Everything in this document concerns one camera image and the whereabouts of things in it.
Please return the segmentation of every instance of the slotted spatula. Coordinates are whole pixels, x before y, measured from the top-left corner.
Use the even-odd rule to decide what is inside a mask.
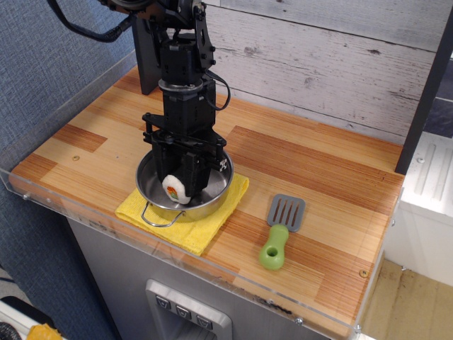
[[[260,263],[264,268],[274,271],[282,268],[289,232],[299,230],[304,211],[305,201],[301,198],[282,194],[274,197],[268,215],[269,239],[260,251]]]

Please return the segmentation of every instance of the stainless steel bowl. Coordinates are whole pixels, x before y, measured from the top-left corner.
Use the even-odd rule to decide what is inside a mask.
[[[153,154],[150,151],[140,162],[137,168],[136,183],[139,192],[146,198],[142,218],[154,227],[170,227],[174,222],[192,222],[211,215],[216,211],[226,198],[231,180],[233,179],[233,162],[224,151],[227,160],[226,169],[222,172],[212,170],[207,187],[192,197],[188,204],[173,202],[165,193],[162,183],[157,177]],[[160,225],[148,221],[144,214],[148,207],[160,217],[171,221]]]

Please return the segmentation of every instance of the wooden countertop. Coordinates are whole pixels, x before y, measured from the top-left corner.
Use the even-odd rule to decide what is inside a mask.
[[[11,183],[116,237],[165,249],[114,215],[134,190],[137,166],[151,148],[142,141],[146,112],[163,113],[161,92],[141,95],[133,69],[19,164]],[[394,173],[401,146],[235,99],[214,128],[250,187],[201,259],[168,251],[199,272],[218,271],[234,289],[271,309],[346,336],[369,283],[360,272],[373,271],[401,190],[403,176]],[[305,199],[306,211],[301,229],[289,235],[284,267],[272,272],[258,263],[258,252],[277,193]],[[201,263],[212,267],[197,268]]]

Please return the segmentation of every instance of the gray spatula head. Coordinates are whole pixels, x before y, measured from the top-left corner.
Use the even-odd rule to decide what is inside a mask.
[[[299,230],[305,211],[305,201],[281,193],[275,195],[268,215],[268,224],[284,225],[291,232]]]

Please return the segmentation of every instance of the yellow towel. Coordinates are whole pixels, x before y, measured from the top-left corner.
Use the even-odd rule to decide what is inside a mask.
[[[143,221],[141,214],[147,204],[145,198],[135,189],[129,197],[115,210],[121,220],[142,228],[166,241],[175,244],[195,255],[201,255],[211,242],[219,228],[233,213],[248,188],[248,178],[239,174],[233,175],[226,200],[220,208],[211,215],[195,222],[175,222],[171,227],[158,228]],[[145,214],[148,220],[166,224],[167,221],[159,217],[151,208]]]

